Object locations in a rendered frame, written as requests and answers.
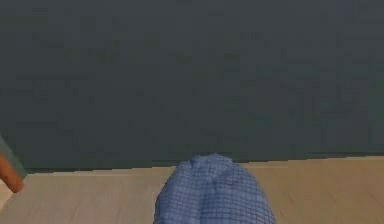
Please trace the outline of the blue checked cloth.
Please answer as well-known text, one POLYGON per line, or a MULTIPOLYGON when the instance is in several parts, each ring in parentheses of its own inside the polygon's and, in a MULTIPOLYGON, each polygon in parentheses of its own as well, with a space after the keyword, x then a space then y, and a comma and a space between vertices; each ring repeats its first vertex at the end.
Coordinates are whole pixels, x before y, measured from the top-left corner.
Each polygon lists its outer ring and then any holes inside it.
POLYGON ((220 154, 181 162, 155 202, 153 224, 277 224, 247 169, 220 154))

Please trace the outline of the brown wooden furniture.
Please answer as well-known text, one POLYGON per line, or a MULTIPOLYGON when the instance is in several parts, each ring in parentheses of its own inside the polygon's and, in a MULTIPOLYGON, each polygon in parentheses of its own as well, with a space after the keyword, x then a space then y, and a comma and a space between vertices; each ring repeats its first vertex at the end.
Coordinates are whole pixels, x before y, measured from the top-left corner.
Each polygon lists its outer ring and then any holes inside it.
POLYGON ((24 187, 21 176, 2 154, 0 154, 0 179, 13 193, 20 192, 24 187))

